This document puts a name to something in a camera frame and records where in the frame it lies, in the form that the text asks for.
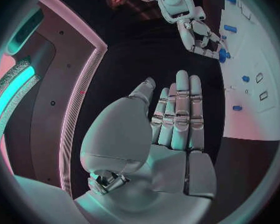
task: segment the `led light strip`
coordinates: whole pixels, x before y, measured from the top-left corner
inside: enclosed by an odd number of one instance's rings
[[[29,66],[24,71],[22,71],[5,89],[5,91],[0,96],[0,116],[4,109],[6,108],[9,101],[16,94],[16,92],[32,77],[35,71],[33,67]]]

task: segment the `teal light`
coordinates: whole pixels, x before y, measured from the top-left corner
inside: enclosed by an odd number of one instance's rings
[[[0,96],[0,116],[3,110],[6,108],[8,102],[15,95],[15,93],[32,77],[35,71],[33,67],[29,66],[22,71],[6,88],[6,90]]]

